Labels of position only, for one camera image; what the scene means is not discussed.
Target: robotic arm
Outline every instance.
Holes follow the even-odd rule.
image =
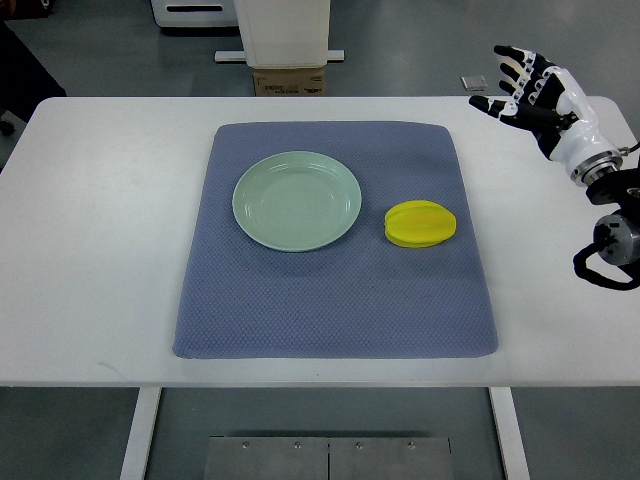
[[[508,101],[474,95],[469,103],[501,122],[533,133],[542,153],[565,166],[569,177],[587,186],[594,205],[617,203],[620,208],[601,218],[593,243],[574,257],[576,274],[616,290],[640,286],[640,169],[620,170],[622,156],[640,147],[616,148],[598,129],[598,116],[568,70],[542,55],[513,47],[496,46],[506,80],[500,88]],[[624,271],[628,283],[606,278],[587,267],[598,253]]]

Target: light green plate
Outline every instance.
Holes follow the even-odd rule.
[[[285,152],[247,170],[233,192],[233,214],[247,235],[275,250],[304,252],[344,235],[362,196],[343,164],[314,152]]]

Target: metal panel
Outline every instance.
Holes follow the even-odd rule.
[[[327,480],[326,438],[211,437],[204,480]]]
[[[331,480],[453,480],[447,438],[332,438]]]
[[[453,480],[447,438],[211,437],[205,480]]]

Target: gray textured mat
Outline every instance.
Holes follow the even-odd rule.
[[[336,242],[285,253],[250,239],[231,209],[240,176],[261,159],[309,150],[346,165],[362,190],[355,224]],[[438,202],[454,237],[405,249],[384,214]],[[451,137],[405,122],[225,125],[215,137],[176,327],[187,358],[477,357],[498,346]]]

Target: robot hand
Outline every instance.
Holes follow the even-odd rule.
[[[510,101],[474,95],[469,103],[513,127],[531,131],[542,153],[564,164],[578,185],[591,185],[622,164],[619,150],[598,130],[598,116],[568,70],[542,55],[497,45],[500,88]]]

